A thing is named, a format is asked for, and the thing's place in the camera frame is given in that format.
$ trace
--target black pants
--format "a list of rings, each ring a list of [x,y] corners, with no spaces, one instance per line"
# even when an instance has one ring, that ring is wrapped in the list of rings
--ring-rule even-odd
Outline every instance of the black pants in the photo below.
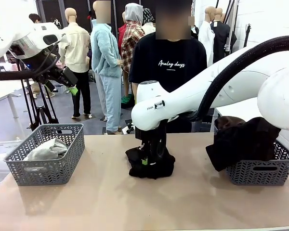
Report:
[[[76,84],[76,88],[78,89],[78,92],[75,96],[72,95],[75,117],[80,116],[80,113],[79,113],[80,93],[82,94],[84,113],[91,114],[91,97],[90,97],[88,72],[89,71],[84,72],[84,73],[73,72],[74,75],[78,79],[78,82]]]

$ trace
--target floor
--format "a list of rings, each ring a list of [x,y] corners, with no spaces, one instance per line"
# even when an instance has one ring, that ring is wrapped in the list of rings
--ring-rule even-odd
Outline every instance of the floor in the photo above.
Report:
[[[100,121],[104,115],[102,113],[96,84],[94,82],[90,83],[90,90],[92,107],[91,113],[93,114],[93,119],[85,119],[84,117],[81,117],[78,121],[71,119],[71,116],[73,115],[73,103],[71,94],[56,93],[56,96],[52,98],[52,103],[60,123],[83,123],[85,125],[85,135],[101,135],[103,127],[106,126],[106,122]],[[8,100],[5,99],[0,101],[0,142],[14,141],[17,137],[23,139],[31,133],[31,129],[27,129],[30,120],[26,108],[25,98],[23,96],[23,91],[19,90],[15,92],[15,94],[22,95],[19,98],[13,98],[16,110],[19,115],[18,119],[13,118]],[[82,113],[82,99],[80,101],[80,113]],[[41,96],[38,97],[36,102],[37,105],[42,105]],[[125,127],[125,120],[131,118],[131,111],[122,109],[121,113],[122,115],[120,119],[120,126]]]

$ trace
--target black t-shirt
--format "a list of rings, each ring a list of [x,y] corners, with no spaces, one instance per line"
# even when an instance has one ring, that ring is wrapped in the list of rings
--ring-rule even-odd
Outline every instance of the black t-shirt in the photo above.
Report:
[[[171,42],[151,33],[134,49],[129,81],[156,80],[172,92],[207,68],[204,46],[195,38]]]

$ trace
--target white shirt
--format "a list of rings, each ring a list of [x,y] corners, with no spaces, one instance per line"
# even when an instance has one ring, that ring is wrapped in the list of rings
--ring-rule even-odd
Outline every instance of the white shirt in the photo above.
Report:
[[[153,23],[146,23],[142,26],[142,29],[144,30],[144,34],[151,34],[155,32],[156,28],[153,26]]]
[[[198,40],[201,42],[206,49],[207,64],[211,66],[213,64],[213,45],[214,45],[215,34],[211,30],[211,26],[207,21],[203,21],[200,29]]]
[[[90,43],[89,33],[77,23],[70,23],[62,29],[62,34],[66,34],[66,41],[59,43],[61,62],[73,72],[88,71],[89,62],[86,58]]]

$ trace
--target green shoe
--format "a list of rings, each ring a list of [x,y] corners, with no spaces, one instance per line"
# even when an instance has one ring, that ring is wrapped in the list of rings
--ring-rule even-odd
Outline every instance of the green shoe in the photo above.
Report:
[[[131,100],[131,95],[128,95],[128,96],[123,96],[121,98],[121,103],[129,103]]]

